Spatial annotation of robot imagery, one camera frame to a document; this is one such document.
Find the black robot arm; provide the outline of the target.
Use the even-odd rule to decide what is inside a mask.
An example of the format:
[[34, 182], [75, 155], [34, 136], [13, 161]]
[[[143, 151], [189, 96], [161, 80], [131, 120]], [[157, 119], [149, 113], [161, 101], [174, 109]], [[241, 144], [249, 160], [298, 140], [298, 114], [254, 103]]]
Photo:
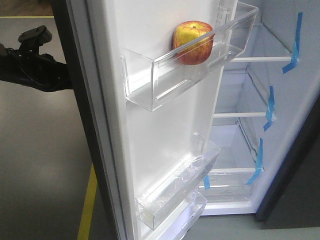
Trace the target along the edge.
[[52, 40], [52, 33], [41, 25], [21, 33], [18, 49], [0, 45], [0, 80], [42, 92], [72, 90], [67, 64], [58, 62], [39, 48]]

